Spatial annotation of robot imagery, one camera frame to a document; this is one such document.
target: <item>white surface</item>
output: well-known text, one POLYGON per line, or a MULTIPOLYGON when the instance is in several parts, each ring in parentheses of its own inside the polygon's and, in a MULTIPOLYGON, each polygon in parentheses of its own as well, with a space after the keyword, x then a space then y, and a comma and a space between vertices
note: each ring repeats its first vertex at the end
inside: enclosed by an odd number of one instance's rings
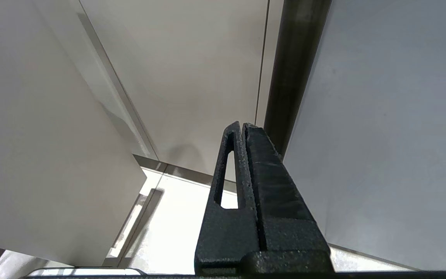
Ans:
POLYGON ((331 263, 336 272, 411 271, 383 261, 330 247, 331 263))
POLYGON ((333 1, 285 165, 328 242, 446 269, 446 1, 333 1))
POLYGON ((0 248, 100 265, 145 176, 30 1, 0 1, 0 248))
MULTIPOLYGON (((194 252, 209 187, 163 175, 157 189, 163 196, 127 254, 132 258, 129 267, 148 274, 194 274, 194 252)), ((221 205, 236 208, 237 196, 224 191, 221 205)))
POLYGON ((99 276, 139 276, 141 273, 133 269, 112 268, 59 268, 36 270, 29 276, 74 276, 74 277, 99 277, 99 276))
POLYGON ((223 129, 255 119, 267 2, 82 4, 159 160, 212 175, 223 129))
POLYGON ((119 91, 117 91, 118 88, 123 93, 121 85, 114 82, 117 81, 117 77, 109 64, 108 57, 104 52, 101 52, 103 51, 101 46, 96 46, 99 49, 94 47, 85 31, 79 16, 83 21, 88 19, 79 0, 35 0, 34 2, 67 55, 87 82, 92 94, 108 113, 108 117, 131 153, 157 160, 149 146, 149 140, 147 137, 143 138, 137 130, 119 91))

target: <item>gray wall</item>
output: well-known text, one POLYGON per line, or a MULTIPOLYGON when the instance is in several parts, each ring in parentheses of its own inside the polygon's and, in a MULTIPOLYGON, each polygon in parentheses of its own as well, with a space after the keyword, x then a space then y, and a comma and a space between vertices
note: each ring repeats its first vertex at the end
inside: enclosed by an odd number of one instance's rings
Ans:
POLYGON ((285 165, 328 242, 446 269, 446 1, 334 1, 285 165))
POLYGON ((0 248, 101 265, 144 181, 37 7, 0 1, 0 248))

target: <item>textured black plastic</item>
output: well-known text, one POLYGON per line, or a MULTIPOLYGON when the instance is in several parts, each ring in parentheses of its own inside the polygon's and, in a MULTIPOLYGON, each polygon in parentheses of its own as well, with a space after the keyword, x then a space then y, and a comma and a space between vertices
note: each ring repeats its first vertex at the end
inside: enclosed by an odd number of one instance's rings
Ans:
POLYGON ((196 275, 333 272, 326 244, 263 129, 238 122, 221 140, 194 257, 196 275), (235 155, 237 210, 219 205, 235 155))
POLYGON ((221 139, 194 256, 195 272, 198 275, 236 274, 240 260, 250 252, 259 251, 256 209, 243 146, 240 125, 234 122, 225 129, 221 139), (224 209, 220 206, 226 160, 231 151, 235 156, 238 209, 224 209))

